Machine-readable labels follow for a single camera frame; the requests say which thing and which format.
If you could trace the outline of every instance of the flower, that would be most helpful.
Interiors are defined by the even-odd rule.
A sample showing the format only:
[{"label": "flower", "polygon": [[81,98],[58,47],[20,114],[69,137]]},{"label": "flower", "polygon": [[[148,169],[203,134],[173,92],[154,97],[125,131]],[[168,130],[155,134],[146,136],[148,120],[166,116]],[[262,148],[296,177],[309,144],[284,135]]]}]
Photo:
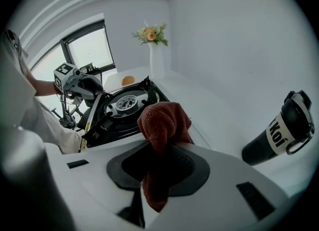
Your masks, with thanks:
[{"label": "flower", "polygon": [[156,34],[154,34],[153,32],[149,32],[148,33],[148,40],[149,41],[153,41],[156,38]]},{"label": "flower", "polygon": [[145,27],[142,28],[142,29],[141,29],[141,33],[142,33],[143,36],[147,36],[147,34],[148,34],[148,29],[145,28]]}]

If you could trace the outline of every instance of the black slot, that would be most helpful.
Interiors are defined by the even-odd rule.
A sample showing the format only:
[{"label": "black slot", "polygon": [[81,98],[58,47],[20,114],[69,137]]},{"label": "black slot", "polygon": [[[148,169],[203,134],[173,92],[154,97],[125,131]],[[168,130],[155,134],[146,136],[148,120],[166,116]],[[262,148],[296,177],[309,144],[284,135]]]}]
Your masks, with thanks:
[{"label": "black slot", "polygon": [[70,169],[72,169],[74,167],[78,167],[78,166],[81,166],[81,165],[86,165],[88,163],[89,163],[88,161],[86,161],[85,159],[82,159],[82,160],[74,161],[74,162],[71,162],[71,163],[67,163],[67,165],[68,165],[68,167]]},{"label": "black slot", "polygon": [[262,220],[275,210],[251,182],[237,184],[236,187],[245,198],[258,220]]}]

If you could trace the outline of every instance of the person's arm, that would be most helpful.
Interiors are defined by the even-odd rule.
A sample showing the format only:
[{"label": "person's arm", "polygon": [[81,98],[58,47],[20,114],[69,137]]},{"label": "person's arm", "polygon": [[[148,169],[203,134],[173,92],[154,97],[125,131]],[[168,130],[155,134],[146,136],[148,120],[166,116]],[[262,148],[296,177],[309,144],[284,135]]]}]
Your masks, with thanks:
[{"label": "person's arm", "polygon": [[35,88],[35,95],[38,97],[51,96],[55,94],[61,94],[59,89],[55,86],[54,82],[40,81],[37,80],[27,68],[26,70],[26,79],[32,84]]},{"label": "person's arm", "polygon": [[21,71],[25,75],[26,79],[35,88],[35,95],[38,97],[51,96],[55,94],[61,95],[62,92],[56,87],[54,82],[40,81],[32,75],[30,69],[25,64],[25,59],[28,57],[28,54],[23,49],[19,37],[10,30],[7,30],[7,34],[10,39],[15,41],[15,48],[19,56]]}]

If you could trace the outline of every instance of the water bottle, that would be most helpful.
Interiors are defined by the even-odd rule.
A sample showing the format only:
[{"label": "water bottle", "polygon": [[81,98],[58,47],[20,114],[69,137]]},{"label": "water bottle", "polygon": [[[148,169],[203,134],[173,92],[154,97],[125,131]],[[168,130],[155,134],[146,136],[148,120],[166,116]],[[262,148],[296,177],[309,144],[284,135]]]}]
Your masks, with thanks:
[{"label": "water bottle", "polygon": [[311,101],[305,92],[290,91],[281,112],[243,148],[243,160],[257,165],[283,153],[295,154],[303,148],[315,132],[310,107]]}]

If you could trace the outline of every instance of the red towel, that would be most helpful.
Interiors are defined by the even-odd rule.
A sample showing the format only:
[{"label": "red towel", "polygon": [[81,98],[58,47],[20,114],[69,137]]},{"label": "red towel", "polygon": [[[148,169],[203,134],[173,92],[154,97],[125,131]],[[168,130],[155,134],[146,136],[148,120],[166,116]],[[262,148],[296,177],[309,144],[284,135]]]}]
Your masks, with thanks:
[{"label": "red towel", "polygon": [[169,190],[166,179],[169,170],[165,167],[165,161],[161,159],[168,141],[193,143],[187,132],[191,121],[180,104],[159,102],[145,108],[138,124],[159,157],[144,177],[142,188],[149,206],[160,212],[167,203]]},{"label": "red towel", "polygon": [[191,121],[179,103],[159,102],[146,107],[138,124],[158,156],[164,155],[169,140],[193,143],[187,132]]}]

